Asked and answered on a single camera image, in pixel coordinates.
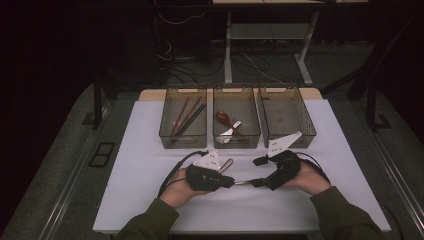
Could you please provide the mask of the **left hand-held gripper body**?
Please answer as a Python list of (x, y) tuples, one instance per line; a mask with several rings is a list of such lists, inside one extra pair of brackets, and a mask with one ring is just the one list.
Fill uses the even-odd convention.
[(221, 162), (216, 151), (207, 153), (186, 168), (186, 181), (194, 191), (216, 191), (222, 180)]

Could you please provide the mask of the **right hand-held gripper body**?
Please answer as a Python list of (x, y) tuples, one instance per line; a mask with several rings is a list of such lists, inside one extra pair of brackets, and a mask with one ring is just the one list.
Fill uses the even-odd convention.
[(276, 170), (265, 178), (265, 185), (272, 191), (293, 179), (300, 171), (300, 158), (289, 147), (301, 136), (301, 132), (296, 132), (269, 141), (267, 157), (276, 165)]

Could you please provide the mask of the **steel table knife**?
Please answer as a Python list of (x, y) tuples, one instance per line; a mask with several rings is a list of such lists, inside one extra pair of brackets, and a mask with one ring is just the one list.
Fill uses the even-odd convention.
[(229, 158), (224, 165), (220, 168), (220, 170), (218, 171), (219, 173), (223, 173), (224, 171), (226, 171), (231, 165), (233, 164), (233, 159)]

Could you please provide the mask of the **white ceramic spoon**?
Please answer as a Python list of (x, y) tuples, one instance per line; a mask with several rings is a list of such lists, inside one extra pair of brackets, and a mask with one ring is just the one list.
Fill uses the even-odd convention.
[(221, 133), (219, 136), (215, 138), (215, 140), (220, 144), (227, 144), (230, 142), (232, 138), (232, 134), (234, 130), (241, 124), (240, 121), (236, 121), (227, 131)]

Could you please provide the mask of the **transparent grey storage bin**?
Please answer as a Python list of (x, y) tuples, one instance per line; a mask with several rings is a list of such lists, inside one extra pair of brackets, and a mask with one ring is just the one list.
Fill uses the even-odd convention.
[(316, 129), (299, 88), (295, 84), (261, 84), (258, 86), (258, 113), (265, 147), (270, 140), (296, 132), (301, 136), (291, 148), (308, 148)]
[[(232, 123), (240, 121), (238, 131), (249, 139), (247, 144), (239, 141), (240, 136), (234, 134), (228, 144), (220, 144), (215, 138), (228, 129), (228, 126), (216, 120), (217, 111), (225, 112)], [(217, 149), (255, 149), (258, 145), (261, 130), (256, 108), (256, 99), (251, 85), (220, 84), (213, 88), (212, 112), (213, 145)]]
[(199, 104), (194, 110), (195, 112), (202, 104), (207, 105), (207, 87), (205, 85), (170, 85), (167, 88), (159, 129), (159, 136), (165, 149), (194, 149), (205, 148), (207, 146), (207, 107), (204, 109), (204, 114), (206, 115), (202, 116), (206, 124), (205, 142), (199, 141), (195, 144), (171, 144), (171, 140), (177, 137), (177, 135), (171, 136), (171, 129), (186, 97), (190, 97), (190, 100), (185, 111), (188, 111), (190, 105), (198, 97), (201, 97)]

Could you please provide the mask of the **brown wooden spoon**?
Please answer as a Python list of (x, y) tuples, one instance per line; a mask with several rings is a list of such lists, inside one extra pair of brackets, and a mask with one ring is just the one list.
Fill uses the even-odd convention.
[[(230, 117), (225, 113), (225, 112), (223, 112), (223, 111), (217, 111), (216, 112), (216, 114), (215, 114), (215, 117), (216, 117), (216, 120), (218, 121), (218, 122), (220, 122), (220, 123), (223, 123), (223, 124), (225, 124), (225, 125), (227, 125), (228, 126), (228, 129), (234, 124), (234, 123), (232, 123), (231, 122), (231, 119), (230, 119)], [(234, 133), (232, 134), (232, 136), (234, 135), (234, 134), (236, 134), (236, 135), (239, 135), (240, 136), (240, 139), (239, 139), (239, 141), (241, 142), (241, 143), (243, 143), (243, 144), (247, 144), (248, 142), (249, 142), (249, 139), (248, 138), (246, 138), (246, 137), (243, 137), (242, 136), (242, 134), (238, 131), (238, 127), (234, 130)]]

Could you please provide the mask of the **black chopstick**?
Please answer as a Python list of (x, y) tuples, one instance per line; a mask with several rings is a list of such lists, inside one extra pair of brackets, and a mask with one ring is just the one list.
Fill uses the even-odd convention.
[(206, 124), (202, 118), (206, 104), (202, 104), (197, 111), (188, 119), (177, 134), (177, 137), (172, 140), (176, 144), (195, 144), (199, 141), (205, 142)]
[[(188, 120), (182, 125), (181, 129), (177, 131), (177, 136), (182, 136), (183, 133), (188, 129), (190, 124), (197, 118), (197, 116), (203, 111), (203, 109), (206, 107), (206, 104), (202, 104), (189, 118)], [(174, 144), (178, 141), (178, 138), (173, 138), (171, 140), (171, 144)]]

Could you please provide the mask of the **brown wooden chopstick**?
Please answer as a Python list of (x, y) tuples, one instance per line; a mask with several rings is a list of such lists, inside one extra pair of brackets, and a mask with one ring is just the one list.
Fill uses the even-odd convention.
[(181, 120), (181, 118), (182, 118), (182, 115), (183, 115), (183, 113), (185, 112), (185, 109), (186, 109), (186, 107), (187, 107), (187, 105), (188, 105), (188, 102), (189, 102), (189, 100), (190, 100), (190, 97), (186, 97), (186, 99), (185, 99), (185, 101), (184, 101), (184, 103), (183, 103), (183, 106), (182, 106), (182, 108), (180, 109), (180, 112), (179, 112), (179, 114), (178, 114), (178, 116), (177, 116), (177, 119), (176, 119), (176, 121), (175, 121), (175, 123), (174, 123), (174, 125), (173, 125), (173, 127), (172, 127), (172, 129), (171, 129), (171, 136), (174, 136), (174, 134), (175, 134), (175, 132), (176, 132), (176, 129), (177, 129), (177, 127), (179, 126), (179, 124), (180, 124), (180, 120)]
[(177, 131), (181, 129), (182, 125), (188, 120), (188, 118), (193, 114), (194, 110), (196, 109), (197, 105), (199, 104), (201, 100), (201, 97), (198, 97), (191, 105), (188, 111), (185, 111), (182, 115), (182, 118), (180, 120), (180, 124), (176, 129), (176, 132), (174, 136), (177, 135)]

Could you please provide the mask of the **person's right hand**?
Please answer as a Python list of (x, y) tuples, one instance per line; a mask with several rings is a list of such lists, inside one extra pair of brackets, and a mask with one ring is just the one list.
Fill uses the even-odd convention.
[(306, 163), (301, 163), (296, 177), (282, 185), (282, 188), (297, 188), (310, 195), (317, 195), (330, 187), (331, 184)]

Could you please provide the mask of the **person's left hand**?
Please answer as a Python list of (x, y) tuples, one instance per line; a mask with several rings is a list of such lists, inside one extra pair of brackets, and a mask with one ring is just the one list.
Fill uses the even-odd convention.
[(179, 169), (171, 178), (159, 199), (174, 209), (185, 205), (194, 197), (207, 194), (207, 191), (195, 191), (186, 181), (186, 169)]

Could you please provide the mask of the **white table cover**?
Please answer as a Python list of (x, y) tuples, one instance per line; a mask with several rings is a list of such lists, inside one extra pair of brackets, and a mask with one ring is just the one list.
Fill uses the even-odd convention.
[[(381, 230), (390, 226), (366, 181), (339, 123), (326, 100), (309, 100), (308, 112), (317, 135), (306, 153), (318, 161), (331, 183), (346, 199), (365, 210)], [(144, 212), (157, 196), (165, 177), (178, 161), (191, 163), (191, 149), (163, 148), (159, 124), (163, 104), (138, 101), (134, 104), (93, 229), (112, 234), (132, 217)], [(255, 166), (265, 155), (255, 149), (221, 149), (222, 161), (233, 159), (227, 175), (237, 181), (266, 177), (273, 164)], [(179, 210), (173, 225), (176, 234), (306, 233), (319, 229), (318, 218), (308, 194), (297, 189), (271, 191), (250, 185), (221, 188), (196, 197)]]

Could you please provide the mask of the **black metal stand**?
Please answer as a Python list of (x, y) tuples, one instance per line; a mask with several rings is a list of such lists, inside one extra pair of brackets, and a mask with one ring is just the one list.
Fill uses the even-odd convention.
[(97, 130), (102, 121), (106, 118), (108, 105), (107, 92), (104, 87), (104, 78), (97, 74), (93, 81), (93, 111), (87, 113), (82, 124), (90, 125), (93, 130)]
[(367, 90), (366, 123), (377, 133), (379, 129), (391, 129), (392, 126), (384, 114), (376, 113), (377, 83), (371, 82)]

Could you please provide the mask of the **white metal desk frame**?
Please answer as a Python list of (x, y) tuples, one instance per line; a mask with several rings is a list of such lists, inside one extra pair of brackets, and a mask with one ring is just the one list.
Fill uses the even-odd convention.
[[(226, 13), (224, 77), (226, 83), (233, 80), (232, 47), (233, 40), (301, 40), (302, 48), (294, 54), (300, 76), (306, 86), (313, 84), (305, 57), (312, 41), (319, 17), (326, 11), (342, 7), (358, 7), (368, 0), (212, 0), (213, 7), (223, 8)], [(235, 23), (233, 15), (237, 10), (253, 13), (277, 12), (283, 17), (289, 13), (306, 13), (303, 21), (258, 20), (252, 23)]]

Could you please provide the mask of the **metal floor rail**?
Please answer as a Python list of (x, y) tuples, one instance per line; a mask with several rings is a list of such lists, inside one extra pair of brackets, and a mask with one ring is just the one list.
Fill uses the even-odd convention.
[(424, 239), (424, 146), (407, 131), (381, 129), (370, 137), (395, 192)]
[(80, 176), (83, 170), (86, 168), (88, 163), (88, 156), (95, 145), (98, 133), (90, 132), (84, 142), (82, 150), (78, 156), (75, 166), (73, 167), (66, 184), (61, 191), (57, 201), (53, 205), (53, 209), (49, 214), (49, 217), (44, 224), (41, 233), (37, 240), (54, 240), (57, 230), (59, 229), (61, 222), (67, 212), (68, 206), (73, 198), (76, 191)]

